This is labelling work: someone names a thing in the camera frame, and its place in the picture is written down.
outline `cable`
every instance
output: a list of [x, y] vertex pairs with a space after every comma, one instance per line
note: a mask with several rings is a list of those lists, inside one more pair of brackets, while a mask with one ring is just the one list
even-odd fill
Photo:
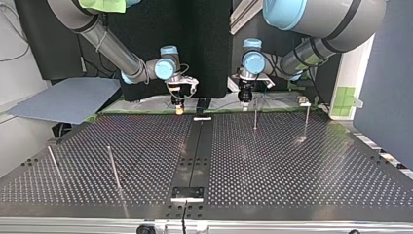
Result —
[[26, 50], [21, 55], [16, 56], [14, 58], [1, 59], [0, 62], [20, 59], [20, 58], [24, 57], [25, 55], [27, 55], [29, 50], [30, 50], [30, 46], [27, 46]]
[[104, 31], [103, 37], [100, 39], [99, 44], [96, 46], [96, 52], [99, 53], [100, 47], [103, 45], [104, 40], [107, 37], [107, 29]]
[[99, 53], [100, 47], [103, 45], [103, 42], [106, 39], [108, 31], [109, 31], [109, 14], [102, 13], [100, 16], [102, 18], [102, 24], [103, 24], [103, 27], [104, 27], [104, 34], [103, 34], [103, 37], [100, 38], [100, 41], [96, 46], [96, 52], [97, 53]]
[[[3, 6], [3, 7], [5, 7], [6, 9], [8, 9], [9, 11], [11, 11], [11, 12], [16, 16], [16, 18], [19, 20], [19, 14], [18, 14], [18, 13], [15, 11], [15, 9], [13, 9], [11, 6], [9, 6], [9, 5], [5, 4], [5, 3], [2, 3], [2, 2], [0, 2], [0, 6]], [[4, 12], [0, 10], [0, 13], [1, 13], [0, 15], [2, 16], [2, 18], [6, 21], [7, 24], [10, 25], [11, 29], [16, 33], [16, 35], [18, 35], [19, 38], [20, 38], [25, 44], [27, 44], [27, 47], [26, 47], [26, 49], [24, 50], [24, 52], [23, 52], [22, 54], [20, 54], [20, 55], [18, 55], [18, 56], [16, 56], [16, 57], [13, 57], [13, 58], [0, 59], [0, 62], [20, 59], [20, 58], [24, 57], [25, 55], [27, 55], [27, 53], [28, 53], [29, 50], [30, 50], [30, 45], [28, 44], [27, 39], [25, 38], [24, 32], [22, 31], [21, 34], [20, 34], [19, 31], [18, 31], [18, 30], [15, 28], [15, 26], [12, 24], [12, 22], [9, 20], [9, 18], [4, 14]]]
[[174, 98], [176, 98], [176, 99], [178, 99], [178, 100], [189, 99], [189, 98], [193, 97], [194, 94], [195, 94], [195, 93], [194, 93], [194, 94], [191, 94], [191, 96], [188, 96], [188, 97], [178, 97], [178, 96], [174, 95], [173, 92], [169, 89], [168, 84], [167, 84], [167, 89], [168, 89], [169, 93], [170, 93]]
[[187, 72], [187, 71], [189, 70], [189, 65], [188, 65], [188, 64], [186, 64], [186, 63], [181, 63], [180, 65], [181, 65], [181, 66], [182, 66], [182, 65], [183, 65], [183, 66], [186, 66], [186, 68], [185, 68], [183, 71], [178, 72], [176, 76], [178, 76], [178, 75], [183, 75], [183, 74], [185, 74], [185, 72]]
[[[100, 69], [97, 67], [96, 64], [94, 64], [93, 62], [85, 59], [85, 55], [84, 55], [84, 52], [83, 52], [82, 43], [80, 42], [79, 34], [76, 34], [76, 38], [77, 38], [77, 40], [78, 40], [78, 45], [79, 45], [79, 52], [80, 52], [81, 61], [84, 61], [86, 64], [88, 64], [89, 66], [91, 66], [92, 68], [94, 68], [94, 69], [96, 70], [96, 75], [95, 75], [96, 77], [99, 76], [99, 72], [102, 73], [102, 74], [104, 74], [104, 75], [107, 76], [107, 77], [112, 77], [113, 74], [112, 74], [112, 75], [107, 74], [106, 72], [100, 70]], [[85, 77], [87, 74], [88, 74], [88, 71], [84, 72], [83, 76]]]
[[186, 205], [188, 203], [185, 202], [185, 209], [183, 210], [183, 216], [182, 216], [182, 234], [186, 234], [186, 225], [185, 225], [185, 216], [186, 216]]
[[[18, 12], [16, 12], [16, 10], [13, 9], [11, 6], [7, 5], [6, 3], [0, 2], [0, 7], [1, 7], [1, 6], [5, 7], [6, 9], [9, 9], [9, 11], [11, 11], [18, 20], [20, 20], [20, 17], [19, 17]], [[18, 30], [15, 28], [15, 26], [12, 24], [12, 22], [9, 20], [9, 18], [3, 13], [3, 11], [0, 11], [0, 12], [2, 13], [4, 19], [5, 19], [5, 20], [7, 21], [7, 23], [10, 25], [10, 27], [13, 29], [13, 31], [19, 36], [19, 38], [20, 38], [23, 42], [27, 43], [27, 39], [26, 39], [26, 36], [25, 36], [25, 34], [24, 34], [24, 31], [22, 30], [22, 31], [21, 31], [21, 34], [20, 34], [19, 31], [18, 31]]]
[[327, 102], [325, 102], [325, 100], [322, 98], [321, 94], [319, 93], [319, 88], [317, 88], [316, 85], [316, 79], [313, 76], [313, 73], [311, 72], [311, 68], [308, 69], [308, 72], [310, 74], [310, 80], [313, 82], [313, 86], [316, 89], [317, 95], [319, 96], [319, 99], [322, 101], [322, 103], [325, 105], [325, 107], [327, 108], [328, 112], [330, 112], [330, 107], [327, 105]]

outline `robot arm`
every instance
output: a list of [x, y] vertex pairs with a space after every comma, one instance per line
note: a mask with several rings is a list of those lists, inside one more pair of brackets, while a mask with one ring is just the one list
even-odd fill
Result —
[[263, 13], [271, 26], [312, 38], [284, 58], [260, 52], [259, 40], [245, 40], [239, 74], [242, 93], [260, 73], [297, 80], [303, 70], [362, 45], [382, 24], [386, 0], [265, 0]]
[[144, 71], [144, 61], [132, 54], [105, 27], [98, 18], [98, 12], [80, 6], [77, 0], [48, 0], [60, 21], [72, 31], [81, 34], [98, 48], [113, 64], [121, 69], [129, 83], [139, 83], [148, 79]]
[[[185, 76], [188, 70], [181, 70], [178, 50], [174, 46], [161, 48], [161, 58], [144, 62], [131, 53], [99, 20], [99, 12], [84, 9], [79, 0], [48, 0], [55, 15], [73, 32], [81, 34], [97, 52], [103, 53], [113, 64], [122, 71], [122, 77], [128, 84], [146, 82], [149, 79], [162, 79], [167, 84], [171, 102], [176, 106], [176, 113], [182, 114], [185, 97], [182, 86], [191, 87], [191, 96], [197, 91], [197, 79]], [[128, 0], [127, 5], [139, 3], [140, 0]]]

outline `metal strip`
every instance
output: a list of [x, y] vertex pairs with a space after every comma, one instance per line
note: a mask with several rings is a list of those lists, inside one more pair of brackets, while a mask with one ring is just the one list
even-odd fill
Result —
[[262, 10], [263, 0], [244, 0], [240, 3], [230, 18], [231, 34], [235, 35], [259, 11]]
[[209, 175], [211, 169], [211, 150], [213, 137], [213, 118], [211, 121], [202, 122], [201, 135], [198, 144], [197, 154], [194, 158], [194, 172], [191, 179], [191, 187], [204, 188], [204, 200], [202, 203], [190, 203], [187, 205], [186, 219], [205, 220], [207, 214], [207, 196]]
[[173, 176], [172, 185], [169, 189], [169, 203], [166, 203], [165, 214], [166, 219], [185, 218], [186, 202], [173, 202], [171, 195], [175, 187], [190, 187], [192, 173], [194, 170], [194, 158], [197, 153], [201, 134], [202, 122], [192, 122], [188, 141], [182, 150], [175, 175]]

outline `metal rod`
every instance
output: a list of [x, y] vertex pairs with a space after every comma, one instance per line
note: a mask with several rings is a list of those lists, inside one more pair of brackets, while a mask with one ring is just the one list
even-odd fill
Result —
[[258, 129], [258, 98], [255, 99], [254, 130]]
[[56, 158], [55, 158], [55, 154], [54, 154], [52, 148], [51, 148], [50, 146], [48, 146], [48, 149], [49, 149], [49, 153], [51, 154], [51, 157], [52, 157], [52, 160], [53, 160], [53, 164], [55, 164], [55, 167], [58, 168], [58, 164], [57, 164], [57, 161], [56, 161]]
[[121, 182], [118, 177], [118, 170], [116, 169], [115, 158], [113, 157], [113, 153], [112, 153], [112, 147], [107, 146], [107, 153], [109, 154], [110, 163], [112, 164], [113, 175], [115, 176], [116, 184], [118, 185], [119, 189], [122, 189]]
[[255, 119], [254, 119], [254, 130], [257, 130], [257, 119], [258, 119], [258, 110], [255, 110]]
[[310, 108], [311, 108], [311, 106], [308, 106], [307, 107], [307, 115], [306, 115], [306, 126], [308, 125], [308, 123], [309, 123], [309, 117], [310, 117]]

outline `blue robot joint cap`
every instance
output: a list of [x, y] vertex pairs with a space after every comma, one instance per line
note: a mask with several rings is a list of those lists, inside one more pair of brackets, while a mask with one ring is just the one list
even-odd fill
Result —
[[244, 40], [244, 48], [259, 48], [262, 47], [262, 41], [255, 38], [248, 38]]
[[155, 74], [162, 80], [168, 80], [176, 72], [176, 65], [172, 59], [162, 58], [155, 65]]
[[249, 73], [258, 75], [265, 69], [264, 56], [259, 52], [248, 52], [244, 56], [243, 66]]
[[175, 46], [164, 46], [161, 48], [161, 56], [163, 55], [177, 55], [178, 49]]

